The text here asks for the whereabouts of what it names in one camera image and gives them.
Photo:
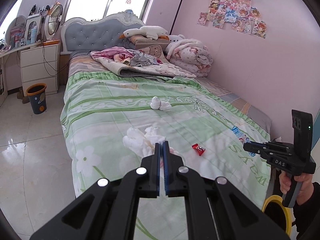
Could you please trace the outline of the black sleeve forearm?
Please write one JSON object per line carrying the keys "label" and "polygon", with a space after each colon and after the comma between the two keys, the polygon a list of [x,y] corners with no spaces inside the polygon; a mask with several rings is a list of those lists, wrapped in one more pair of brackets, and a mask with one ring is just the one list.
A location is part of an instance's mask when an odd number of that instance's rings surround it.
{"label": "black sleeve forearm", "polygon": [[314,182],[312,196],[302,205],[295,203],[293,214],[298,233],[296,239],[320,240],[319,197],[319,183]]}

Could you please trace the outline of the person's right hand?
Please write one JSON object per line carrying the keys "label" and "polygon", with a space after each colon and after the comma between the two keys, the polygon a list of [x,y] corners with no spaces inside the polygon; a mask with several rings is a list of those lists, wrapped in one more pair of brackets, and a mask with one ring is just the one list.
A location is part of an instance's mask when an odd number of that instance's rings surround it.
{"label": "person's right hand", "polygon": [[[303,173],[300,176],[295,176],[294,179],[297,182],[302,183],[296,202],[298,205],[302,205],[307,202],[313,194],[313,184],[312,184],[312,174]],[[282,171],[279,176],[280,190],[283,194],[287,194],[290,190],[291,179],[288,177],[287,173]]]}

